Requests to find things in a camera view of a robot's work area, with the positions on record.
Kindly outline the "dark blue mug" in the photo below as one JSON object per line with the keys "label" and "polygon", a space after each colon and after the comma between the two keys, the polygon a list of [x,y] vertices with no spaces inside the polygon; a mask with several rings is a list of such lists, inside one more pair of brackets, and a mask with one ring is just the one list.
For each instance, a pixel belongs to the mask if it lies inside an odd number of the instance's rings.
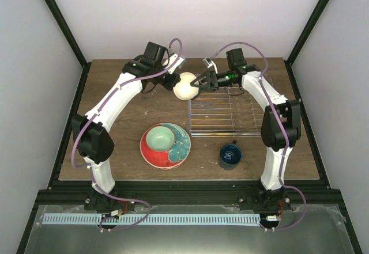
{"label": "dark blue mug", "polygon": [[237,145],[237,140],[224,145],[219,151],[219,166],[224,170],[233,170],[241,162],[243,153]]}

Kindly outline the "light green ceramic bowl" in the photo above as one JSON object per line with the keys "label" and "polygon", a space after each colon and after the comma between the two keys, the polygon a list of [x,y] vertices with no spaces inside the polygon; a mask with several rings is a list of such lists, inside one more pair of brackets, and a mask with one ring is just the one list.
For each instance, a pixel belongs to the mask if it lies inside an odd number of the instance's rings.
{"label": "light green ceramic bowl", "polygon": [[165,126],[155,126],[146,135],[146,144],[154,151],[166,151],[174,142],[174,133]]}

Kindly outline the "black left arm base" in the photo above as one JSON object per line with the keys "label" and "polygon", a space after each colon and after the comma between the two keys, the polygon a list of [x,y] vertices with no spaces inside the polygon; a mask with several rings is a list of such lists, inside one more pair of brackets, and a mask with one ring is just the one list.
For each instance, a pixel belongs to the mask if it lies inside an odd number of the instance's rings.
{"label": "black left arm base", "polygon": [[135,204],[109,198],[95,190],[89,193],[85,200],[84,209],[87,211],[111,212],[113,210],[132,211]]}

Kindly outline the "black aluminium frame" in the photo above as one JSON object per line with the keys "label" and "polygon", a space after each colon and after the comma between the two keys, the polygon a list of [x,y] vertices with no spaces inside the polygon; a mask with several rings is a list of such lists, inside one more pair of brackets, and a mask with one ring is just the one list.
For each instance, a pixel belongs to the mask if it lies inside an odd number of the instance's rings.
{"label": "black aluminium frame", "polygon": [[[57,152],[57,157],[51,172],[47,189],[40,190],[37,193],[35,204],[31,211],[17,253],[25,253],[26,248],[31,244],[31,233],[36,224],[36,210],[44,204],[80,204],[83,197],[87,195],[90,187],[85,181],[60,181],[62,160],[67,150],[67,140],[71,136],[71,119],[77,112],[81,102],[82,94],[88,79],[88,73],[91,63],[87,62],[83,56],[80,47],[77,44],[62,12],[55,0],[44,0],[50,12],[55,18],[68,44],[71,46],[78,62],[82,67],[80,80],[67,118],[65,130],[63,132],[61,144]],[[293,47],[289,57],[284,64],[296,98],[301,98],[300,91],[292,70],[292,65],[300,54],[307,39],[311,35],[320,16],[325,10],[330,0],[318,0],[312,11],[303,31],[301,32],[297,43]],[[325,167],[322,162],[321,154],[309,122],[305,107],[301,107],[302,122],[307,132],[307,138],[310,144],[314,161],[319,173],[318,180],[290,180],[288,185],[295,185],[307,193],[307,200],[311,204],[337,204],[340,213],[346,219],[344,224],[348,233],[350,244],[354,253],[361,253],[361,247],[352,226],[351,219],[347,212],[342,194],[339,189],[333,189],[328,181]],[[242,195],[252,196],[258,189],[256,181],[236,181],[235,188],[231,188],[229,181],[120,181],[118,182],[119,192],[133,192],[136,195],[147,196],[155,204],[173,204],[177,201],[179,204],[224,204],[228,200],[239,199]]]}

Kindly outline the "white bowl with blue rim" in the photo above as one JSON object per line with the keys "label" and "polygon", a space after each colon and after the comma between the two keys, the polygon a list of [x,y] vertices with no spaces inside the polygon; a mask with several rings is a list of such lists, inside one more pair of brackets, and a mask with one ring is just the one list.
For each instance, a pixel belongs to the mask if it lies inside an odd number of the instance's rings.
{"label": "white bowl with blue rim", "polygon": [[183,101],[188,101],[196,97],[199,93],[199,88],[190,85],[197,78],[196,75],[190,72],[184,72],[179,77],[180,81],[173,88],[175,96]]}

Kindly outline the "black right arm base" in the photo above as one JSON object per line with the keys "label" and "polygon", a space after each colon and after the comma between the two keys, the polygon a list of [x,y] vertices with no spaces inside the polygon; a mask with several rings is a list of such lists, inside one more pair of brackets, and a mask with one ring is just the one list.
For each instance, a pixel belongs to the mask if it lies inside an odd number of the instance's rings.
{"label": "black right arm base", "polygon": [[264,188],[246,187],[238,191],[237,199],[242,210],[279,211],[290,210],[291,204],[286,202],[285,190],[274,191]]}

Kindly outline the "light blue slotted strip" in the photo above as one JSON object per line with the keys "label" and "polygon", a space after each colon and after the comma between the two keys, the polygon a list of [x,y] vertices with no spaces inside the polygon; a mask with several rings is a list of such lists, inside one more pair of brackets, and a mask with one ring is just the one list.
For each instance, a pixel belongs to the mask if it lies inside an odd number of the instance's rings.
{"label": "light blue slotted strip", "polygon": [[[64,214],[46,213],[44,225],[98,225],[103,214]],[[150,214],[142,225],[227,225],[258,226],[261,218],[258,214]]]}

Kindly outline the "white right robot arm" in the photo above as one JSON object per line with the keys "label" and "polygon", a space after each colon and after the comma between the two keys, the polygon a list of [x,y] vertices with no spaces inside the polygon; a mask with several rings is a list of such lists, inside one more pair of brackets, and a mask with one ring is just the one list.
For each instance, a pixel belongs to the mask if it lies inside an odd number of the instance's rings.
{"label": "white right robot arm", "polygon": [[284,173],[290,153],[301,137],[300,104],[289,100],[264,77],[264,71],[249,65],[241,48],[226,52],[229,70],[218,73],[213,58],[205,58],[207,70],[190,82],[201,91],[237,84],[249,92],[263,110],[261,138],[266,146],[266,161],[260,182],[264,190],[257,193],[257,205],[268,210],[277,202],[273,192],[285,186]]}

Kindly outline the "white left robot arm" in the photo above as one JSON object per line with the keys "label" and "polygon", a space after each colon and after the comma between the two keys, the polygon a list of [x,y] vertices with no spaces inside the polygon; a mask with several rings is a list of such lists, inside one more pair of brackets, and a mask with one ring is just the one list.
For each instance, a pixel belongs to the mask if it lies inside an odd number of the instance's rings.
{"label": "white left robot arm", "polygon": [[112,192],[115,180],[110,156],[114,142],[110,130],[126,105],[142,92],[147,83],[174,87],[175,82],[179,81],[174,71],[184,61],[182,53],[182,50],[175,53],[171,47],[149,42],[142,55],[124,65],[112,88],[90,111],[72,118],[71,164],[79,168],[75,156],[78,153],[83,157],[81,166],[89,170],[92,188],[99,192],[97,202],[105,210],[112,210],[118,203],[117,194]]}

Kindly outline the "wire dish rack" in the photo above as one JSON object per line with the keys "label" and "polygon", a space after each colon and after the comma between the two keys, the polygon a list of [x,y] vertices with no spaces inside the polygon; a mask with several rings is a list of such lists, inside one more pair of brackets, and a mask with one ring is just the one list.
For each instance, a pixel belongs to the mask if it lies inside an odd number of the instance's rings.
{"label": "wire dish rack", "polygon": [[199,90],[188,101],[193,137],[260,137],[264,112],[234,71],[217,74],[217,90]]}

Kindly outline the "red and teal plate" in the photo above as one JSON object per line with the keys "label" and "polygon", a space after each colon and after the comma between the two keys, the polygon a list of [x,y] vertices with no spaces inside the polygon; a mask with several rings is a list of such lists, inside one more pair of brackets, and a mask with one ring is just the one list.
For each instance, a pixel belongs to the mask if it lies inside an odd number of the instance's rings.
{"label": "red and teal plate", "polygon": [[[168,127],[175,136],[174,144],[166,151],[154,151],[146,144],[146,135],[155,126]],[[191,150],[189,134],[179,125],[159,123],[147,129],[140,140],[140,152],[144,160],[155,168],[169,170],[179,167],[188,157]]]}

